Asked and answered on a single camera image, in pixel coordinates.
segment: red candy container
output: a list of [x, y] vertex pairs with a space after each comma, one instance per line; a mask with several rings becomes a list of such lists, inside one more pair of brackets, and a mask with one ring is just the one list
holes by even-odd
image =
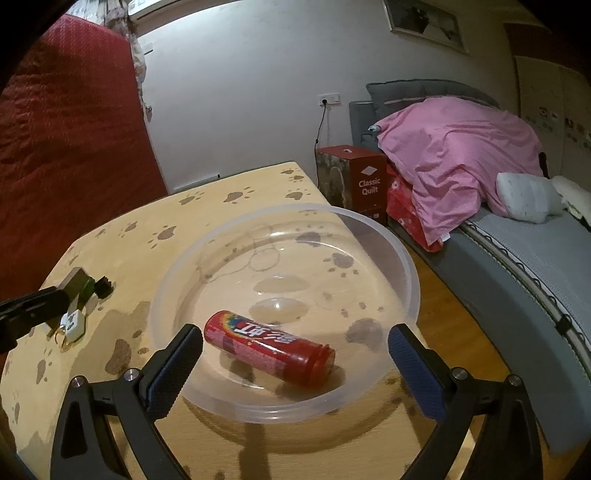
[[310, 342], [290, 333], [222, 310], [205, 324], [208, 343], [239, 360], [287, 382], [320, 388], [335, 363], [328, 345]]

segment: white pillow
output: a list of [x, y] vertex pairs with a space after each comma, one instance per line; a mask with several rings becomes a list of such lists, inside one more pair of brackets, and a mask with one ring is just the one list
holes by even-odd
[[552, 178], [552, 185], [569, 207], [569, 212], [579, 220], [583, 217], [591, 223], [591, 193], [575, 182], [558, 175]]
[[548, 215], [559, 215], [566, 208], [551, 181], [527, 173], [499, 173], [496, 192], [515, 220], [542, 223]]

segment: metal screw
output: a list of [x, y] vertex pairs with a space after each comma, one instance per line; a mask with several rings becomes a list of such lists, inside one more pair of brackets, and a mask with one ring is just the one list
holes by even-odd
[[521, 378], [517, 375], [509, 375], [509, 383], [514, 387], [520, 387], [522, 384]]
[[466, 372], [463, 368], [454, 368], [452, 370], [452, 375], [456, 380], [465, 380], [468, 378], [468, 372]]
[[72, 378], [72, 381], [70, 381], [70, 385], [72, 385], [74, 388], [81, 387], [85, 383], [86, 379], [82, 375], [78, 375], [77, 377]]
[[139, 370], [137, 368], [130, 368], [129, 370], [126, 370], [123, 374], [123, 378], [126, 379], [128, 382], [131, 382], [132, 380], [135, 380], [138, 377]]

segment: framed picture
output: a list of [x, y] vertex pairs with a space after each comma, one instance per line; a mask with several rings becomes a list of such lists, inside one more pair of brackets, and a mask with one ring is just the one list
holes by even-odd
[[420, 0], [384, 0], [392, 32], [404, 32], [466, 52], [454, 14]]

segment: clear plastic bowl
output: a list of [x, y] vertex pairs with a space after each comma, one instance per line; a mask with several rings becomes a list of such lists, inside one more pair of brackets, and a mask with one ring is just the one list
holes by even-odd
[[387, 336], [416, 325], [418, 275], [392, 232], [329, 205], [269, 207], [209, 232], [170, 268], [148, 331], [165, 348], [185, 323], [201, 330], [230, 310], [336, 351], [327, 385], [310, 391], [204, 344], [182, 395], [211, 413], [250, 423], [290, 423], [361, 397], [394, 364]]

